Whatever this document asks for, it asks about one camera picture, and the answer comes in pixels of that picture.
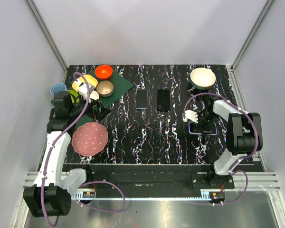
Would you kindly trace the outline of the lime green plate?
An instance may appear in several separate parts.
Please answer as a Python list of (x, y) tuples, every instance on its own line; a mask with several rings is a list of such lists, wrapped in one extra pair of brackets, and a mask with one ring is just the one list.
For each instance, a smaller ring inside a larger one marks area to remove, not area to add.
[(71, 101), (73, 104), (80, 104), (80, 98), (78, 92), (68, 89), (68, 92), (70, 93), (71, 96)]

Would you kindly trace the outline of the bronze metal bowl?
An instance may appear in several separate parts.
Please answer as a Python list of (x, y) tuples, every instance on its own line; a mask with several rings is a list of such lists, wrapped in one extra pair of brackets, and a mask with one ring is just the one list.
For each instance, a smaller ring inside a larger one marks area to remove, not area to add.
[(97, 84), (96, 91), (101, 97), (109, 97), (114, 92), (114, 85), (112, 82), (104, 80)]

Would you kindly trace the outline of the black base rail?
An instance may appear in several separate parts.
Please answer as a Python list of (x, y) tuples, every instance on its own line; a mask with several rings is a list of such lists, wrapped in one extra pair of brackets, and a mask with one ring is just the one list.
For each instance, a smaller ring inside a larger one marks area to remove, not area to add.
[(121, 189), (127, 198), (193, 198), (201, 190), (233, 190), (232, 177), (224, 183), (202, 181), (209, 165), (64, 164), (62, 171), (83, 168), (89, 181), (107, 181)]

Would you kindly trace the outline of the small white bowl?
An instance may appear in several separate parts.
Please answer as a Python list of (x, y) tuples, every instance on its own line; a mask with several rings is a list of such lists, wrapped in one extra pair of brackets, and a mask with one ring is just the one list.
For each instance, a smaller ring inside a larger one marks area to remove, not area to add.
[(95, 101), (97, 101), (98, 99), (99, 99), (99, 94), (95, 91), (95, 90), (93, 90), (92, 92), (91, 92), (91, 94), (90, 94), (90, 99), (91, 100), (95, 100)]

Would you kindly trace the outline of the left aluminium frame post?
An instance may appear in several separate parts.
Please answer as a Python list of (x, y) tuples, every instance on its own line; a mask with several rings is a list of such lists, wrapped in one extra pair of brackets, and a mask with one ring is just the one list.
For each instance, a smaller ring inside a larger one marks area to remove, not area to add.
[(52, 38), (48, 27), (46, 26), (41, 13), (39, 12), (35, 2), (33, 0), (24, 0), (25, 3), (28, 6), (29, 11), (31, 12), (31, 14), (33, 15), (38, 27), (40, 28), (42, 34), (44, 35), (50, 49), (52, 50), (55, 58), (57, 59), (59, 65), (61, 66), (61, 68), (63, 69), (64, 72), (68, 71), (68, 66), (65, 62), (65, 60), (63, 59), (54, 39)]

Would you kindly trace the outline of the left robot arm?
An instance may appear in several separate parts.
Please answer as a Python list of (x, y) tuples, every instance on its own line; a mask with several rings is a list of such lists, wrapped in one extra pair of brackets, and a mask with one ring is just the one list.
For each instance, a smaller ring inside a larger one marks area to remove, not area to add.
[(77, 189), (88, 188), (93, 176), (87, 169), (72, 169), (67, 177), (61, 178), (63, 159), (69, 145), (82, 156), (94, 156), (102, 152), (108, 143), (108, 132), (98, 123), (86, 123), (75, 131), (69, 130), (84, 115), (89, 105), (100, 105), (99, 94), (92, 91), (86, 99), (79, 116), (62, 131), (52, 131), (47, 135), (47, 147), (40, 172), (33, 186), (26, 187), (23, 198), (35, 218), (66, 216), (69, 214), (72, 196)]

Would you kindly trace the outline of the large white bowl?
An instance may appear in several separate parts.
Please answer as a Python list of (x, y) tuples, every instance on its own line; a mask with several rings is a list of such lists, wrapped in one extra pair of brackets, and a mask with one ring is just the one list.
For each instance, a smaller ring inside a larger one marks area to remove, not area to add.
[(198, 90), (208, 90), (216, 82), (215, 74), (207, 68), (196, 68), (190, 74), (191, 84)]

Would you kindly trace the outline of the pink dotted plate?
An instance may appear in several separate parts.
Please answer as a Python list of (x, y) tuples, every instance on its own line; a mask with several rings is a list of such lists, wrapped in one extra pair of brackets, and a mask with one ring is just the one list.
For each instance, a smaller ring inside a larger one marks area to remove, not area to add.
[(78, 127), (71, 141), (74, 151), (82, 156), (95, 156), (104, 150), (107, 143), (107, 129), (95, 122)]

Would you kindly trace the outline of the yellow square plate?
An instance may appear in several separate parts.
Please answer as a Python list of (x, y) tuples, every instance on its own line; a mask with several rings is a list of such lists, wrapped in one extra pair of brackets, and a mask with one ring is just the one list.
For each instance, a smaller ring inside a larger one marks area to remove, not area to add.
[[(92, 85), (94, 88), (97, 87), (98, 81), (91, 75), (84, 75), (84, 78), (86, 79), (86, 81), (88, 82), (88, 84)], [(82, 77), (79, 77), (76, 81), (74, 81), (72, 83), (72, 88), (75, 91), (78, 91), (78, 88), (85, 84), (85, 81)]]

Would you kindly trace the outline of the black phone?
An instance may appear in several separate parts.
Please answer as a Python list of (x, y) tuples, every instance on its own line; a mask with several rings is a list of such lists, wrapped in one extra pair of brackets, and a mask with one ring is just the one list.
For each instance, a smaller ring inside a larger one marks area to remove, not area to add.
[(148, 104), (148, 91), (146, 89), (138, 89), (136, 91), (136, 109), (146, 109)]

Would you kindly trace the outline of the right aluminium frame post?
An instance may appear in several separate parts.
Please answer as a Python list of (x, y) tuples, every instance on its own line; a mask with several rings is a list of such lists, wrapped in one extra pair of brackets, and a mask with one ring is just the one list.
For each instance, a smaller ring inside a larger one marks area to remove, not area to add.
[(236, 56), (234, 62), (230, 66), (231, 70), (235, 71), (237, 66), (239, 65), (241, 59), (245, 55), (247, 49), (249, 48), (252, 40), (254, 39), (256, 33), (260, 29), (261, 25), (263, 24), (265, 18), (267, 17), (268, 13), (270, 12), (272, 6), (274, 5), (275, 0), (266, 0), (264, 6), (262, 7), (254, 25), (252, 26), (244, 44), (242, 45), (238, 55)]

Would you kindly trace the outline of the red bowl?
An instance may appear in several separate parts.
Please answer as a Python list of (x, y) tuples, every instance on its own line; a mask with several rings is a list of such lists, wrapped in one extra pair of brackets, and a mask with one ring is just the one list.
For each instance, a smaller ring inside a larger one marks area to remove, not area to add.
[(109, 79), (113, 74), (113, 68), (109, 65), (100, 65), (95, 69), (95, 76), (101, 80)]

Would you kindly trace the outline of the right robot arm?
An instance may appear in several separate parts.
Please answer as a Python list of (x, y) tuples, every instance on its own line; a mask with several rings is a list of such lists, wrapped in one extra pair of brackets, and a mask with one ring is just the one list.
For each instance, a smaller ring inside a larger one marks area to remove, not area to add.
[(227, 121), (226, 149), (205, 175), (194, 178), (193, 186), (220, 188), (233, 180), (233, 170), (242, 160), (262, 149), (261, 117), (258, 113), (243, 111), (226, 99), (210, 97), (209, 93), (205, 97), (205, 108), (194, 113), (189, 133), (216, 135), (214, 119), (220, 117)]

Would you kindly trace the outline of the aluminium frame post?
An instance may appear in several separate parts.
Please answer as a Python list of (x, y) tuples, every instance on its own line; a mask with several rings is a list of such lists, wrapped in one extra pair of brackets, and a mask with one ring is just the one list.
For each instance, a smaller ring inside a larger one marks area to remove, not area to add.
[(28, 6), (29, 11), (31, 12), (31, 14), (33, 15), (38, 27), (40, 28), (42, 34), (44, 35), (50, 49), (52, 50), (55, 58), (57, 59), (59, 65), (61, 66), (61, 68), (63, 69), (64, 72), (68, 71), (68, 66), (65, 62), (65, 60), (63, 59), (54, 39), (52, 38), (48, 27), (46, 26), (41, 13), (39, 12), (35, 2), (33, 0), (24, 0), (25, 3)]
[(263, 24), (265, 18), (267, 17), (268, 13), (270, 12), (272, 6), (274, 5), (275, 0), (266, 0), (264, 6), (262, 7), (254, 25), (252, 26), (244, 44), (242, 45), (238, 55), (236, 56), (234, 62), (230, 66), (231, 70), (235, 71), (237, 66), (239, 65), (241, 59), (245, 55), (247, 49), (249, 48), (252, 40), (254, 39), (256, 33), (260, 29), (261, 25)]

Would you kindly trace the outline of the blue cup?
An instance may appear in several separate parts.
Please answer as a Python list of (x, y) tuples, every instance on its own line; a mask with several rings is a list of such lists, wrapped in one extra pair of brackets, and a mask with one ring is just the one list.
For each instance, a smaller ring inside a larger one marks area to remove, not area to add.
[(64, 83), (56, 83), (56, 84), (52, 85), (52, 87), (50, 89), (50, 93), (52, 95), (55, 95), (56, 93), (66, 91), (66, 90), (67, 90), (67, 87)]

